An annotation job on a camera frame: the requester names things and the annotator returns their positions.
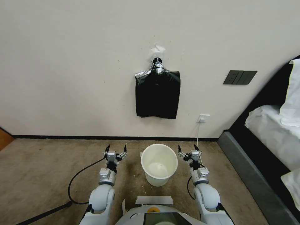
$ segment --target wooden door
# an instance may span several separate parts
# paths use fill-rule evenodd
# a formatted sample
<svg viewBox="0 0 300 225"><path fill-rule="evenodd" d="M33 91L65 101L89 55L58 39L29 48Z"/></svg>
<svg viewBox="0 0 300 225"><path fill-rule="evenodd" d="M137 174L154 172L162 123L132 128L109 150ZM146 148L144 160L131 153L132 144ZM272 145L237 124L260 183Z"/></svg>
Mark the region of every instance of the wooden door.
<svg viewBox="0 0 300 225"><path fill-rule="evenodd" d="M14 138L6 133L4 130L0 129L0 151L4 149Z"/></svg>

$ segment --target white cable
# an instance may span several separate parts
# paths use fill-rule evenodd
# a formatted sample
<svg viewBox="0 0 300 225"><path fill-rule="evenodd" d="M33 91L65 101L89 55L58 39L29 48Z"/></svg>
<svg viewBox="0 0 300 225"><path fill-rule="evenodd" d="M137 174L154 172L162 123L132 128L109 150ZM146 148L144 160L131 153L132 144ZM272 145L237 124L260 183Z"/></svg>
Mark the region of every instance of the white cable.
<svg viewBox="0 0 300 225"><path fill-rule="evenodd" d="M199 126L198 126L198 132L197 132L197 147L198 148L199 148L199 144L198 144L199 130L200 130L200 123L199 123Z"/></svg>
<svg viewBox="0 0 300 225"><path fill-rule="evenodd" d="M197 132L197 147L198 147L198 148L199 148L198 137L199 137L200 124L201 124L201 123L199 123L198 132ZM202 153L202 151L200 151L199 159L200 159L200 163L203 164L203 163L202 163L202 159L201 159L201 153Z"/></svg>

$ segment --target bed frame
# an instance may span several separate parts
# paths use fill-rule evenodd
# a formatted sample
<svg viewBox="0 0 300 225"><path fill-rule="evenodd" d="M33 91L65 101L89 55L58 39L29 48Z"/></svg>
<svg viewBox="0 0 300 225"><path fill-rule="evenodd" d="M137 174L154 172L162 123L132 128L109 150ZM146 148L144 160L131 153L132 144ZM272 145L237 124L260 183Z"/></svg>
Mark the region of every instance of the bed frame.
<svg viewBox="0 0 300 225"><path fill-rule="evenodd" d="M245 121L249 112L259 106L285 102L292 67L292 64L285 64L218 141L270 225L299 224L300 211L280 179L290 170L245 127ZM241 166L242 161L248 165L248 170Z"/></svg>

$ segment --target black garbage bag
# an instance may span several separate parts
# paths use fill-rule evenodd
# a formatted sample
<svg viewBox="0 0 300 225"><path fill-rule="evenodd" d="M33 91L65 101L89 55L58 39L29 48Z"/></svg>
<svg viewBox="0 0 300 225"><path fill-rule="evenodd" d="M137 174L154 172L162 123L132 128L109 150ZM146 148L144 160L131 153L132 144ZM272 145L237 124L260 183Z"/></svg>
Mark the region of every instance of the black garbage bag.
<svg viewBox="0 0 300 225"><path fill-rule="evenodd" d="M178 71L165 69L162 60L155 58L149 70L135 74L135 80L137 116L176 119L180 94Z"/></svg>

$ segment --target white tape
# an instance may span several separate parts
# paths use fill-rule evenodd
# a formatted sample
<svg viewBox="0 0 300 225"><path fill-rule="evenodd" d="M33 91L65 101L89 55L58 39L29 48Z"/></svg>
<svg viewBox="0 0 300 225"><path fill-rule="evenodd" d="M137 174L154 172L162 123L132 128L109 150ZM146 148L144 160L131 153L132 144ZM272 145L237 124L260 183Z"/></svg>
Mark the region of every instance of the white tape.
<svg viewBox="0 0 300 225"><path fill-rule="evenodd" d="M140 196L138 195L135 201L136 205L173 205L173 199L171 196Z"/></svg>
<svg viewBox="0 0 300 225"><path fill-rule="evenodd" d="M163 61L165 56L165 48L159 44L155 44L149 51L148 61L152 62L154 58L160 58Z"/></svg>
<svg viewBox="0 0 300 225"><path fill-rule="evenodd" d="M122 211L123 211L123 215L126 213L126 208L125 208L125 198L122 202Z"/></svg>

